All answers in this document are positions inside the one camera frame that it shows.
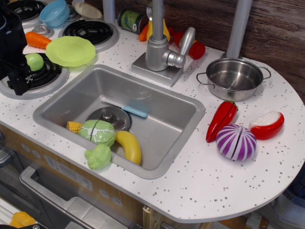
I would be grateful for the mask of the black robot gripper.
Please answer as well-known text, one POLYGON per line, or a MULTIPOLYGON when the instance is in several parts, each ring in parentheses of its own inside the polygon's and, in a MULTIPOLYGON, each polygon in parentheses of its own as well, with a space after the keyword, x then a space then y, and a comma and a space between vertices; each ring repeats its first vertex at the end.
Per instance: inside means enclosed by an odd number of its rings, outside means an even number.
POLYGON ((8 76, 9 88, 21 96, 31 88, 32 74, 23 55, 26 38, 21 19, 9 10, 8 3, 0 2, 0 78, 8 76))

